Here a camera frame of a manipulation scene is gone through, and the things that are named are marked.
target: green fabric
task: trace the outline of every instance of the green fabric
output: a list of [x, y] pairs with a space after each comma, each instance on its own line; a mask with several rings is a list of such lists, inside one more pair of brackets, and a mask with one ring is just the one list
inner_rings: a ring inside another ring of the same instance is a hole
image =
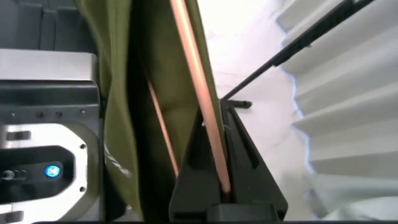
[[[166, 222], [175, 178], [145, 74], [154, 86], [179, 166], [198, 110], [170, 3], [76, 3], [98, 46], [99, 87], [108, 101], [104, 130], [106, 166], [112, 181], [143, 220]], [[222, 133], [198, 4], [196, 0], [187, 0], [186, 4]]]

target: black pole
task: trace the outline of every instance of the black pole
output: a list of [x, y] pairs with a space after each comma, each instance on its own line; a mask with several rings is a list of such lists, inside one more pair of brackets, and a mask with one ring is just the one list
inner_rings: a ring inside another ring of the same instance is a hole
[[308, 30], [297, 37], [288, 46], [284, 47], [268, 62], [259, 67], [255, 72], [253, 72], [253, 74], [248, 76], [238, 86], [233, 88], [229, 93], [222, 97], [222, 100], [230, 99], [233, 95], [237, 94], [237, 92], [241, 91], [245, 86], [250, 84], [253, 80], [255, 80], [272, 66], [279, 66], [297, 52], [301, 51], [304, 47], [309, 47], [314, 40], [329, 32], [329, 30], [352, 16], [355, 12], [358, 12], [372, 1], [373, 0], [360, 0], [358, 2], [354, 2], [353, 0], [345, 0], [339, 3], [339, 5], [332, 9], [328, 14], [314, 23], [314, 25], [312, 25]]

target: blue button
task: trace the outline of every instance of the blue button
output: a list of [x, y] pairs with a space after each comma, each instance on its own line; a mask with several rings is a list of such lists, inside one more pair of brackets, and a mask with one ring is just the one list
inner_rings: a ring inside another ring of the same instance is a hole
[[51, 166], [48, 166], [45, 168], [44, 173], [47, 177], [56, 177], [60, 174], [60, 168], [57, 166], [51, 165]]

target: white floor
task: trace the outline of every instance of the white floor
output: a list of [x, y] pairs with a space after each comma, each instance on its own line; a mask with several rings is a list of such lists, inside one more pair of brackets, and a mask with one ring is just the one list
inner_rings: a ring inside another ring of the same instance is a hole
[[[280, 50], [283, 32], [275, 15], [283, 0], [199, 0], [218, 95], [222, 97]], [[304, 200], [305, 142], [292, 127], [298, 119], [294, 84], [272, 68], [233, 97], [253, 106], [238, 113], [288, 203], [286, 220], [312, 218]]]

